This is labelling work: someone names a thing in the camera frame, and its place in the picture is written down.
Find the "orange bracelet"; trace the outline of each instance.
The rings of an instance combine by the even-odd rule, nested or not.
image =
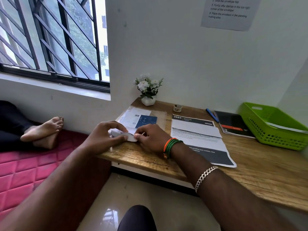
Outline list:
[[[164,152],[166,151],[166,147],[167,147],[168,143],[169,143],[171,140],[174,140],[174,139],[176,139],[176,138],[172,138],[172,139],[169,139],[169,140],[167,141],[167,143],[166,143],[165,146],[164,146]]]

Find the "wooden desk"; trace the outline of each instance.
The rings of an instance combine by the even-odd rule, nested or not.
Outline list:
[[[138,98],[133,106],[167,112],[165,131],[170,134],[173,104],[158,102],[145,107]],[[203,109],[183,107],[181,116],[213,120]],[[308,161],[297,151],[272,147],[255,139],[224,134],[223,141],[236,168],[219,167],[260,198],[308,213]],[[137,169],[187,182],[186,176],[172,160],[145,153],[136,143],[123,143],[102,158]]]

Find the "foot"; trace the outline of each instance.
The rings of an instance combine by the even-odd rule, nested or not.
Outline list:
[[[37,140],[33,142],[33,146],[35,147],[43,147],[46,149],[53,149],[57,144],[57,136],[59,132],[56,132],[48,137],[45,137],[43,139]]]
[[[63,118],[54,117],[40,126],[32,126],[28,128],[24,135],[20,137],[20,140],[23,142],[33,142],[57,133],[62,128]]]

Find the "hand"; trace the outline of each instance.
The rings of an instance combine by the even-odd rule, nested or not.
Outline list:
[[[158,153],[164,152],[165,144],[169,139],[171,139],[170,135],[162,130],[157,124],[147,124],[139,127],[136,130],[134,137],[141,143],[143,148]]]
[[[122,124],[116,121],[101,122],[94,128],[92,133],[79,146],[79,148],[83,149],[87,153],[98,155],[104,153],[110,147],[118,145],[127,140],[128,136],[110,138],[108,130],[114,128],[122,132],[128,132],[128,130]]]

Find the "green bracelet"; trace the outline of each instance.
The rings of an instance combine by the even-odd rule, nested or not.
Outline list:
[[[177,139],[172,139],[169,141],[166,147],[166,151],[165,151],[165,156],[167,156],[167,159],[170,158],[170,152],[171,152],[171,148],[173,147],[173,145],[176,143],[182,143],[182,142],[183,142],[182,140],[177,140]]]

